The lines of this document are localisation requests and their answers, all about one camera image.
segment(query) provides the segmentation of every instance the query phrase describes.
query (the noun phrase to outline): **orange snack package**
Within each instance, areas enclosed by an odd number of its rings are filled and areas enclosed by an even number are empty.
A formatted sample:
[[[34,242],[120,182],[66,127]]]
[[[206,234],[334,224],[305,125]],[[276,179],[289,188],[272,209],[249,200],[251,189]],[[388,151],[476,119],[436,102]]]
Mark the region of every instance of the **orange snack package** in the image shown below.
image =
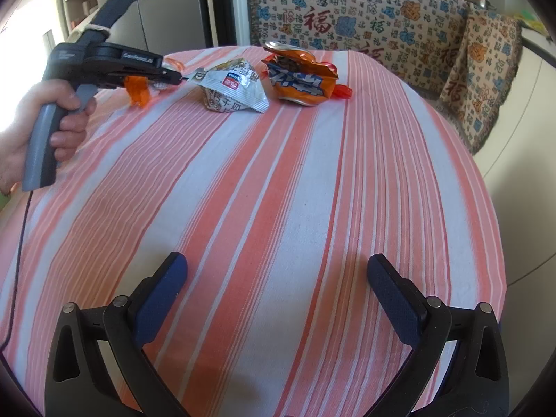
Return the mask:
[[[310,51],[299,47],[267,41],[264,49],[273,54],[262,62],[278,98],[313,107],[332,96],[338,80],[336,66],[319,63]]]

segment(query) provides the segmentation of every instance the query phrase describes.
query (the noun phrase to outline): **table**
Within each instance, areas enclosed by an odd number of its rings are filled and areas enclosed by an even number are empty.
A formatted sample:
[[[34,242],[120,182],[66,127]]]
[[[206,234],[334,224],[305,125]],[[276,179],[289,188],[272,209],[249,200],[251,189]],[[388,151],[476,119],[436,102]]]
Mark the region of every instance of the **table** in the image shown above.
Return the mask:
[[[265,114],[207,111],[188,83],[145,109],[123,90],[98,95],[86,142],[35,193],[27,225],[5,356],[40,410],[62,305],[129,294],[171,251],[187,284],[145,351],[194,417],[362,416],[409,353],[366,281],[373,253],[426,296],[500,315],[497,220],[455,131],[371,58],[316,55],[350,100],[301,107],[267,79]],[[262,71],[258,47],[173,57],[192,71],[242,56]],[[0,217],[1,335],[25,200]]]

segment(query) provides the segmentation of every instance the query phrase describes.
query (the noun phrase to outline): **cabinet door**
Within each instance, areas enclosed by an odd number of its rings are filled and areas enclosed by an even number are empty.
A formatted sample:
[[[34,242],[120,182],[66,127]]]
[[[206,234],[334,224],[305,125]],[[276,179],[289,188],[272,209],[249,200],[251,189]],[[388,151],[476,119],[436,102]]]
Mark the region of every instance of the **cabinet door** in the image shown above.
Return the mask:
[[[206,47],[199,0],[139,0],[139,9],[150,51],[166,55]]]
[[[105,1],[98,0],[98,4],[102,5]],[[137,2],[132,3],[127,12],[114,24],[108,41],[141,50],[147,49]]]

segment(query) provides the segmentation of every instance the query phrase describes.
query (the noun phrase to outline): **hand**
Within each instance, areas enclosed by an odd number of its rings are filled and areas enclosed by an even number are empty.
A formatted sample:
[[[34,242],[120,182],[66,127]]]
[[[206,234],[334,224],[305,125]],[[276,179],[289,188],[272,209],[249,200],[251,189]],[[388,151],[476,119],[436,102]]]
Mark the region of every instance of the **hand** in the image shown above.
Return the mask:
[[[56,102],[69,111],[81,106],[70,84],[64,80],[47,80],[33,86],[17,105],[16,117],[4,133],[0,133],[0,191],[8,194],[13,185],[23,178],[23,168],[29,137],[42,105]],[[56,150],[57,161],[71,159],[85,140],[89,116],[95,112],[92,98],[85,110],[69,114],[60,121],[60,131],[52,133],[50,145]]]

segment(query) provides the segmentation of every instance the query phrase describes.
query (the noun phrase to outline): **crumpled wrapper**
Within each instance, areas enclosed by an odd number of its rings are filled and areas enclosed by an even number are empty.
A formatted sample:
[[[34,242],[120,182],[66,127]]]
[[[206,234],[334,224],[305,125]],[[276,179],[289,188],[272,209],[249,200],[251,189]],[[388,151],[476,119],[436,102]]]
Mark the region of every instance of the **crumpled wrapper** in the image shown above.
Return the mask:
[[[205,105],[210,110],[229,113],[251,108],[264,113],[269,108],[261,80],[244,58],[197,72],[189,81],[203,88]]]

